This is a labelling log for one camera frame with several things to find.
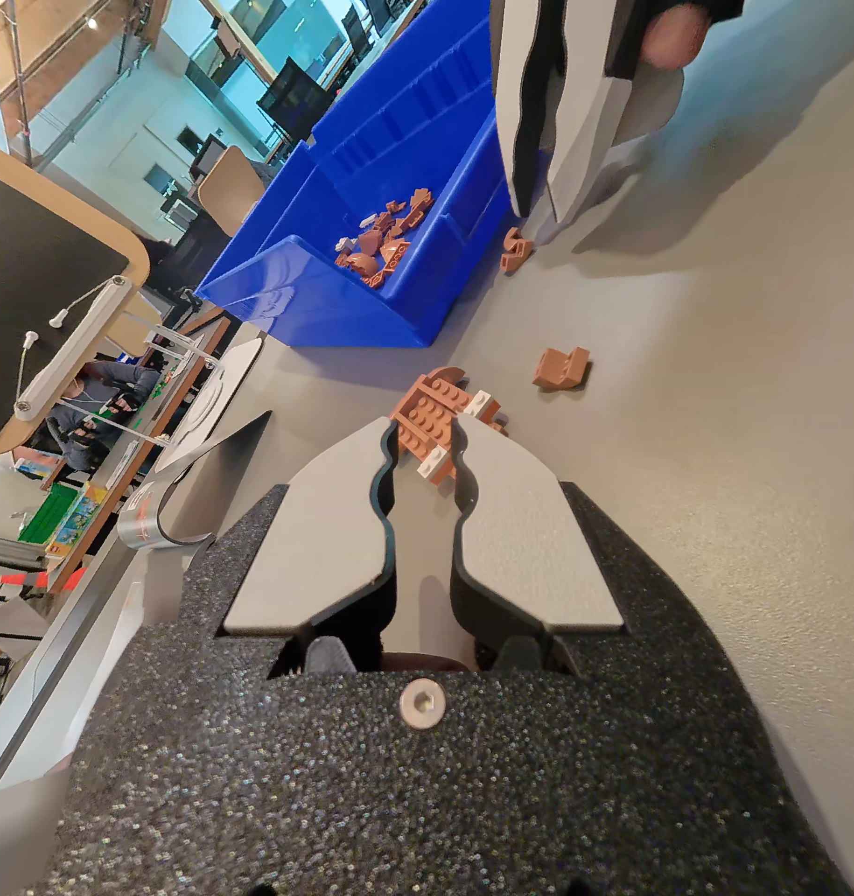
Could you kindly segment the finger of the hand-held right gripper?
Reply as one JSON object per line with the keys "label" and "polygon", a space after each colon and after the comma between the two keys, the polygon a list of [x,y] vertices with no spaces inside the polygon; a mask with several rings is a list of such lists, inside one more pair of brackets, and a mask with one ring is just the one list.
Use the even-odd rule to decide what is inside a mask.
{"label": "finger of the hand-held right gripper", "polygon": [[547,92],[566,61],[564,1],[490,2],[492,93],[511,207],[525,218],[533,203]]}
{"label": "finger of the hand-held right gripper", "polygon": [[622,110],[614,80],[605,75],[616,1],[568,1],[563,36],[563,74],[553,74],[546,123],[554,145],[545,175],[545,193],[555,220],[569,220],[597,173]]}

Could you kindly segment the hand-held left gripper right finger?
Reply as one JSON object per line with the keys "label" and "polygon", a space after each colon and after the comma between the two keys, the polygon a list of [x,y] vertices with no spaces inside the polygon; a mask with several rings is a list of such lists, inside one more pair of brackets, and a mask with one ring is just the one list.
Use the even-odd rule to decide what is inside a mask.
{"label": "hand-held left gripper right finger", "polygon": [[612,633],[619,611],[562,483],[477,419],[453,423],[456,470],[450,600],[480,644]]}

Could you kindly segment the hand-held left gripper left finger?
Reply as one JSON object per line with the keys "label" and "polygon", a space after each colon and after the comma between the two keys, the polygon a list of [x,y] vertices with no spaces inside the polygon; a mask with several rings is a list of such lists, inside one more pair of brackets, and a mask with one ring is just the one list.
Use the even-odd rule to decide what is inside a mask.
{"label": "hand-held left gripper left finger", "polygon": [[397,608],[398,425],[379,417],[331,446],[287,485],[224,616],[224,635],[287,638],[303,658],[335,637],[350,658],[383,658]]}

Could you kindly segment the brown lego assembly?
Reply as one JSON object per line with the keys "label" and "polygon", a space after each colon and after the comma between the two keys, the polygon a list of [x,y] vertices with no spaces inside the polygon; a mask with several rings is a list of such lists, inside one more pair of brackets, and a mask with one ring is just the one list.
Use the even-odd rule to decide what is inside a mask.
{"label": "brown lego assembly", "polygon": [[466,415],[508,434],[500,403],[487,391],[469,392],[468,385],[462,368],[436,368],[418,377],[390,415],[398,425],[399,456],[414,456],[419,462],[418,474],[435,486],[456,476],[451,456],[456,417]]}

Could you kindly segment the pile of brown lego pieces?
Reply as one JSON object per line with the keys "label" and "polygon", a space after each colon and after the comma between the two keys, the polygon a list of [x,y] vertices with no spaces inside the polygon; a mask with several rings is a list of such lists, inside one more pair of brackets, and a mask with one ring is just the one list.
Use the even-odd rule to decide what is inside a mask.
{"label": "pile of brown lego pieces", "polygon": [[381,289],[399,267],[434,202],[426,187],[415,189],[407,200],[388,202],[384,210],[360,222],[358,236],[336,243],[335,266],[357,276],[366,287]]}

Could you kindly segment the blue plastic bin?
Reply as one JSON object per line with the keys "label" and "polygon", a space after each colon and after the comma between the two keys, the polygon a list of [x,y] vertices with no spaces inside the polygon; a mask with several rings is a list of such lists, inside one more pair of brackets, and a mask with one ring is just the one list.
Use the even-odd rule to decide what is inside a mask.
{"label": "blue plastic bin", "polygon": [[[297,145],[197,294],[291,347],[421,348],[511,219],[490,2],[431,2]],[[380,288],[336,265],[361,219],[434,198]]]}

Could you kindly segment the lego instruction booklet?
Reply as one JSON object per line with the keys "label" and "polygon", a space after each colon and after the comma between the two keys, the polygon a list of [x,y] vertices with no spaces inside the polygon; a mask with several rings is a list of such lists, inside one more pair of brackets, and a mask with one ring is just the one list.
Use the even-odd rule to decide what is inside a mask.
{"label": "lego instruction booklet", "polygon": [[0,790],[63,768],[143,625],[174,621],[183,576],[217,538],[266,411],[151,473],[0,704]]}

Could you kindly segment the brown lego arch piece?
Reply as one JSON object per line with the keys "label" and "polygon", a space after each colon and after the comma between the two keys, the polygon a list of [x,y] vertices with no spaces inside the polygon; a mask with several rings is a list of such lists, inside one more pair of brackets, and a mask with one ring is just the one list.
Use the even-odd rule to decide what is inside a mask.
{"label": "brown lego arch piece", "polygon": [[505,276],[512,276],[533,254],[534,243],[527,239],[520,228],[512,227],[506,233],[502,241],[502,254],[500,256],[500,272]]}

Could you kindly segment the colourful lego box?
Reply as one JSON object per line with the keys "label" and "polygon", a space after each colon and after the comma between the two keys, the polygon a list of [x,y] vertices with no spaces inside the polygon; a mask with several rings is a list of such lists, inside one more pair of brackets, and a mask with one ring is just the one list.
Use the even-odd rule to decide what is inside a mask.
{"label": "colourful lego box", "polygon": [[48,557],[63,558],[69,554],[108,494],[105,487],[90,482],[78,489],[62,520],[54,527],[44,551]]}

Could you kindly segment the person's right hand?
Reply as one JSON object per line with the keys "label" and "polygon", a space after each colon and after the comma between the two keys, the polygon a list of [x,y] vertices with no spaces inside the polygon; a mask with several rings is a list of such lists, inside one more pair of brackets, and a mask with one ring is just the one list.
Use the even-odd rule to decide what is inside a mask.
{"label": "person's right hand", "polygon": [[701,6],[673,6],[648,24],[641,60],[663,71],[683,69],[699,55],[710,27],[710,15]]}

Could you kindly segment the grey desk wooden edge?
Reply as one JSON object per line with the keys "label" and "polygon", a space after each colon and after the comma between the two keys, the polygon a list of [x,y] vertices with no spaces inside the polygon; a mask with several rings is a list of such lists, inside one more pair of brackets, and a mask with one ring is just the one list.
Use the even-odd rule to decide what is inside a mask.
{"label": "grey desk wooden edge", "polygon": [[152,452],[164,451],[172,442],[171,439],[164,445],[147,442],[141,439],[142,434],[159,439],[173,434],[177,426],[175,416],[188,395],[191,396],[191,409],[202,408],[196,398],[197,380],[201,377],[209,380],[217,373],[214,363],[195,355],[186,355],[183,360],[174,357],[172,364],[165,365],[160,381],[141,408],[136,422],[129,426],[129,432],[121,436],[97,472],[89,478],[92,497],[99,498],[99,501],[93,508],[94,512],[77,528],[70,551],[63,556],[52,557],[50,569],[45,573],[5,576],[5,582],[43,588],[52,594],[75,587],[73,579],[76,569],[85,565],[85,556],[91,553],[93,547],[102,545],[105,528],[114,519],[130,488],[140,483],[142,466],[150,459]]}

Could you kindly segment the black office chair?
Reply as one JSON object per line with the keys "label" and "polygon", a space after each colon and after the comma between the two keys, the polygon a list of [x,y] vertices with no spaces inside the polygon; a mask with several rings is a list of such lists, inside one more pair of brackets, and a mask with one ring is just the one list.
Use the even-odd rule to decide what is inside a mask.
{"label": "black office chair", "polygon": [[287,57],[280,72],[257,100],[259,110],[292,142],[306,142],[335,96]]}

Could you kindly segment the wooden chair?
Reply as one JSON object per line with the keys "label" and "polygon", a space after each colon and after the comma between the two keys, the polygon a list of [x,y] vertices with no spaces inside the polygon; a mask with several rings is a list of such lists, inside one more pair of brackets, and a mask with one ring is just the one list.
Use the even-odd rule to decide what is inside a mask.
{"label": "wooden chair", "polygon": [[233,238],[265,192],[252,162],[240,148],[230,146],[201,181],[197,198],[219,229]]}

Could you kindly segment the white lamp stand base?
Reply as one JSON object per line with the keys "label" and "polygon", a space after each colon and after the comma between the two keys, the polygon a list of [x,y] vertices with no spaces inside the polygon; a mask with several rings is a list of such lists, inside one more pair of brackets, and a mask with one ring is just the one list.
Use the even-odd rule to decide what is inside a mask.
{"label": "white lamp stand base", "polygon": [[258,357],[262,348],[262,341],[245,343],[227,352],[222,359],[217,359],[206,350],[200,348],[188,336],[161,324],[144,322],[142,317],[128,312],[129,299],[134,292],[134,283],[125,276],[117,275],[98,284],[85,293],[84,296],[74,300],[67,308],[62,308],[49,321],[49,325],[53,329],[60,329],[63,326],[64,321],[73,308],[76,308],[87,299],[91,300],[90,306],[85,310],[84,317],[53,354],[52,359],[40,368],[31,382],[24,385],[23,377],[26,357],[32,346],[39,339],[37,332],[33,330],[26,332],[18,365],[17,387],[12,414],[14,420],[32,424],[35,420],[43,418],[48,407],[54,402],[67,407],[68,403],[62,399],[66,379],[72,375],[74,368],[81,366],[85,362],[85,355],[91,350],[97,339],[109,329],[112,321],[120,315],[125,315],[140,323],[145,330],[161,335],[175,346],[175,350],[169,350],[166,346],[154,344],[153,349],[160,351],[165,356],[175,358],[178,362],[175,369],[176,372],[186,373],[187,381],[191,379],[189,368],[198,361],[203,362],[204,366],[209,369],[209,379],[185,423],[182,424],[172,438],[167,438],[164,435],[153,436],[144,434],[140,427],[126,427],[117,421],[109,420],[102,414],[97,414],[94,417],[95,420],[110,426],[114,430],[118,429],[126,433],[135,441],[144,441],[163,448],[162,463],[175,461],[184,454],[196,450],[197,442],[190,434],[199,432],[201,441],[204,441],[209,436],[209,432],[204,431],[203,427],[214,425],[221,412],[230,403],[240,387],[243,376],[249,372],[252,364]]}

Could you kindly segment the wood framed black panel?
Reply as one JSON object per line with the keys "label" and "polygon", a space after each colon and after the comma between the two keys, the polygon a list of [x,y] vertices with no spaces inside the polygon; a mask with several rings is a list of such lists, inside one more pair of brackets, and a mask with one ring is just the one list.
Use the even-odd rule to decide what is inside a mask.
{"label": "wood framed black panel", "polygon": [[[43,420],[25,424],[12,414],[26,332],[37,332],[39,339],[26,357],[24,385],[52,359],[91,300],[73,308],[60,329],[49,321],[113,276],[135,285],[128,312],[161,323],[161,315],[140,296],[148,274],[148,254],[131,230],[0,150],[0,454],[24,442]],[[127,353],[140,352],[148,333],[120,315],[85,362],[104,340]]]}

